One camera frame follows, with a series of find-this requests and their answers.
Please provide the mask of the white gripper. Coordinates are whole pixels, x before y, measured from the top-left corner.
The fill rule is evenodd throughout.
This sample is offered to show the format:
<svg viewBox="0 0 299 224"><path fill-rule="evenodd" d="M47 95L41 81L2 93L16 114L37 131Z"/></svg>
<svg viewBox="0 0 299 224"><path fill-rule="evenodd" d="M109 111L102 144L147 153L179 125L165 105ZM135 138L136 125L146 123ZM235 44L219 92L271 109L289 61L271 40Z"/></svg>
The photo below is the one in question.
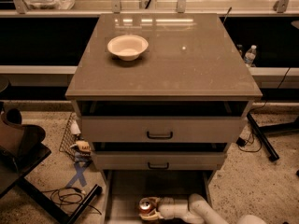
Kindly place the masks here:
<svg viewBox="0 0 299 224"><path fill-rule="evenodd" d="M174 199L170 197L148 197L151 203L158 204L158 213L140 214L140 217L146 221L158 219L185 219L189 214L188 201L183 199Z"/></svg>

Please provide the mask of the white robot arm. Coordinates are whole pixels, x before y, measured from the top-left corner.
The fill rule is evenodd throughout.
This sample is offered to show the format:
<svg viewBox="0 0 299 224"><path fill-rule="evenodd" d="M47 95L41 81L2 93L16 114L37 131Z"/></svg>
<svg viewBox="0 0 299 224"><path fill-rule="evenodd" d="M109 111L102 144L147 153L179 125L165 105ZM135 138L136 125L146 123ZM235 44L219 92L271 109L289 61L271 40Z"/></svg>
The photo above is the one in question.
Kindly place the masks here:
<svg viewBox="0 0 299 224"><path fill-rule="evenodd" d="M199 194L188 199L146 197L139 202L139 215L145 221L179 218L188 224L229 224Z"/></svg>

